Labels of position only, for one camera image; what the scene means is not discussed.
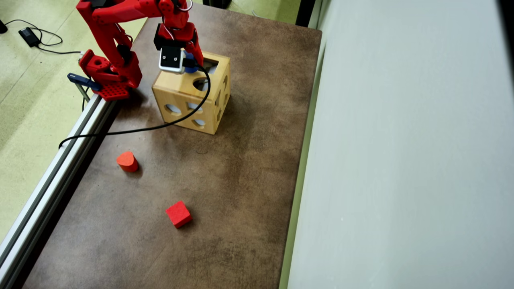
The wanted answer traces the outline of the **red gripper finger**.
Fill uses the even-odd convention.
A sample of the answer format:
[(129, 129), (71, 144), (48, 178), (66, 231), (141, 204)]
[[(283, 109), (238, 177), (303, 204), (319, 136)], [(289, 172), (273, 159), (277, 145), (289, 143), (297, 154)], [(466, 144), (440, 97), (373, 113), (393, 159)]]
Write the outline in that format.
[(185, 47), (186, 61), (190, 67), (203, 67), (204, 56), (198, 41), (187, 41)]

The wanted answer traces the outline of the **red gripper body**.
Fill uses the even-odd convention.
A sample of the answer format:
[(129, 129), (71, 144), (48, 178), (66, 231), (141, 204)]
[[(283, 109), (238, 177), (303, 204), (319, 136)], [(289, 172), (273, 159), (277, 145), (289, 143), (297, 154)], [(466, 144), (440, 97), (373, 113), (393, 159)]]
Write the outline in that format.
[(198, 45), (196, 27), (192, 22), (187, 22), (182, 29), (167, 28), (165, 24), (160, 23), (154, 36), (154, 45), (156, 49), (163, 46), (192, 49)]

